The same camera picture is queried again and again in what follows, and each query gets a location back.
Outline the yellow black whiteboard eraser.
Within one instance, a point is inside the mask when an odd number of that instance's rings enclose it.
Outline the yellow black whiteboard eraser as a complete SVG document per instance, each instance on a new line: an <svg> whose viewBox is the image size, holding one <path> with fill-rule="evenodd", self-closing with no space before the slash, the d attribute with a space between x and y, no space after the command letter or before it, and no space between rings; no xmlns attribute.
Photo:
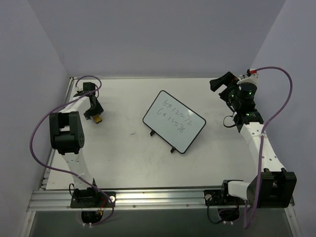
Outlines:
<svg viewBox="0 0 316 237"><path fill-rule="evenodd" d="M92 119L93 119L93 121L94 121L96 124L99 124L99 123L102 122L102 118L101 118L101 116L100 116L99 114L93 115L93 116L92 116Z"/></svg>

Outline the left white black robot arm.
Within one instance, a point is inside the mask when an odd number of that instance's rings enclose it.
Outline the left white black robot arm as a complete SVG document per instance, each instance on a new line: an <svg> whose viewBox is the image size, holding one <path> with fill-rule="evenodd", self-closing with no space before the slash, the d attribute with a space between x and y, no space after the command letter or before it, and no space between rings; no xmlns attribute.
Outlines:
<svg viewBox="0 0 316 237"><path fill-rule="evenodd" d="M65 160L76 190L86 190L96 185L83 154L85 136L80 116L89 108L89 98L83 97L49 115L51 146Z"/></svg>

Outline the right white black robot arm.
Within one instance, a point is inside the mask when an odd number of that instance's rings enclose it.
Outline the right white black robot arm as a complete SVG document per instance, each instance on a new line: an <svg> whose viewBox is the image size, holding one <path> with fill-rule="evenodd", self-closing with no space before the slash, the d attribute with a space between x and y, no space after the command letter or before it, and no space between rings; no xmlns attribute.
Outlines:
<svg viewBox="0 0 316 237"><path fill-rule="evenodd" d="M252 208L286 208L291 202L297 178L279 161L266 134L268 123L255 108L258 81L257 70L248 70L240 77L227 72L209 82L213 92L223 85L226 87L219 93L220 99L233 112L234 127L245 139L253 159L258 163L257 175L250 183L223 181L219 198L226 204L238 198Z"/></svg>

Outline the small black-framed whiteboard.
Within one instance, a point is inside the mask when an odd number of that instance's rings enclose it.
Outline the small black-framed whiteboard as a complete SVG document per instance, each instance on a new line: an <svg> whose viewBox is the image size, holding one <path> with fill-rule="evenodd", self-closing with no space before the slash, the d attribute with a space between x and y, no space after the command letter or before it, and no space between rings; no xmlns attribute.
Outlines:
<svg viewBox="0 0 316 237"><path fill-rule="evenodd" d="M206 120L162 90L145 113L143 123L150 135L158 135L172 149L184 154L206 125Z"/></svg>

